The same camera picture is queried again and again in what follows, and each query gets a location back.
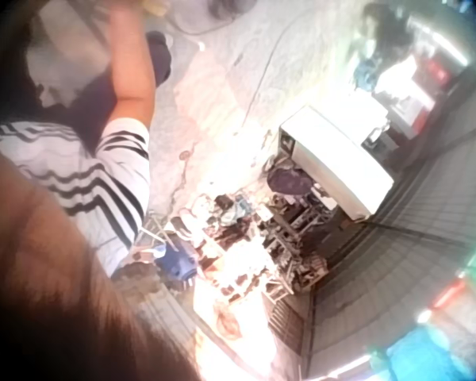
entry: shirt sleeve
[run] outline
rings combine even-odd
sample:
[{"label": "shirt sleeve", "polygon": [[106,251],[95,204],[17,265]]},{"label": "shirt sleeve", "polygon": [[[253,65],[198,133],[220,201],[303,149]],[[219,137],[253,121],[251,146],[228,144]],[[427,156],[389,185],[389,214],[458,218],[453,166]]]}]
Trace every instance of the shirt sleeve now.
[{"label": "shirt sleeve", "polygon": [[104,128],[95,153],[141,221],[150,195],[149,137],[143,123],[121,117]]}]

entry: floor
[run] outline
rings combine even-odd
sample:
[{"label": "floor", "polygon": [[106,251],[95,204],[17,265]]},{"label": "floor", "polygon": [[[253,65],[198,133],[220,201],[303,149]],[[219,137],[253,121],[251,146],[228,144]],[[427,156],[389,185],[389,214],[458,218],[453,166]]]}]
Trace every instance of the floor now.
[{"label": "floor", "polygon": [[[192,209],[204,194],[214,198],[242,191],[257,197],[264,186],[262,166],[277,148],[279,125],[305,104],[324,110],[328,100],[346,92],[347,50],[366,1],[258,0],[233,22],[211,18],[207,0],[146,2],[155,1],[166,4],[167,16],[146,13],[146,30],[168,35],[173,64],[156,95],[150,210],[176,214]],[[71,6],[81,2],[51,0],[34,23],[27,61],[33,81],[45,89],[40,94],[44,106],[70,104],[109,63],[106,25],[92,20],[92,32]],[[240,320],[243,340],[231,346],[240,360],[233,363],[248,375],[238,379],[298,379],[294,353],[271,334],[263,315],[261,324],[259,316],[250,319],[247,305],[255,304],[263,311],[256,298],[249,298],[233,312],[239,320],[245,316]],[[203,304],[194,310],[200,308],[201,318],[211,321],[210,307],[208,317]],[[214,351],[207,363],[196,353],[200,369],[207,379],[222,379],[229,368],[223,365],[216,374],[210,369],[225,351],[211,334],[198,337],[210,339],[198,348],[206,341],[212,349],[204,352]],[[261,356],[249,350],[259,342],[266,345],[256,348]]]}]

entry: dark pants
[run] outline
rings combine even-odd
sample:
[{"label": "dark pants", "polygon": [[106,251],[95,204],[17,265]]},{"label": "dark pants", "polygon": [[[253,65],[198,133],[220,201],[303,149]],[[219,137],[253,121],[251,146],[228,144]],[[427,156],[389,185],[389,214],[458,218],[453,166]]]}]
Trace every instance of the dark pants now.
[{"label": "dark pants", "polygon": [[[171,73],[171,54],[162,33],[151,32],[146,37],[156,85],[159,87]],[[6,63],[9,69],[16,70],[7,70],[4,81],[0,81],[0,123],[28,120],[67,125],[77,132],[85,146],[93,152],[117,104],[110,67],[88,84],[69,107],[56,105],[43,108],[26,68],[25,50],[20,49],[19,52],[20,54],[14,53],[14,58],[19,56],[21,61],[7,60],[9,62]]]}]

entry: person in background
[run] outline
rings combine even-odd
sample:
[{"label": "person in background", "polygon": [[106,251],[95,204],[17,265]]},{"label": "person in background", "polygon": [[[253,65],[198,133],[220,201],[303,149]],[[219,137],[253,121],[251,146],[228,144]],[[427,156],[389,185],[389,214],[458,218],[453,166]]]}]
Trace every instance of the person in background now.
[{"label": "person in background", "polygon": [[0,379],[200,379],[134,317],[56,195],[1,153]]},{"label": "person in background", "polygon": [[110,69],[56,123],[1,123],[0,153],[52,192],[111,276],[148,207],[148,129],[171,56],[162,34],[145,37],[139,2],[108,3]]}]

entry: white shirt with black stripes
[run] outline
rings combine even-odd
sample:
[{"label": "white shirt with black stripes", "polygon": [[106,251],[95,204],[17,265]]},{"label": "white shirt with black stripes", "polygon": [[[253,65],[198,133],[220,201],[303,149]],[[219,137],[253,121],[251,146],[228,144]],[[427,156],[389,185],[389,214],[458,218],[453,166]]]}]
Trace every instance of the white shirt with black stripes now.
[{"label": "white shirt with black stripes", "polygon": [[0,152],[48,188],[96,251],[108,275],[129,253],[150,195],[148,130],[119,118],[104,129],[95,156],[63,125],[0,125]]}]

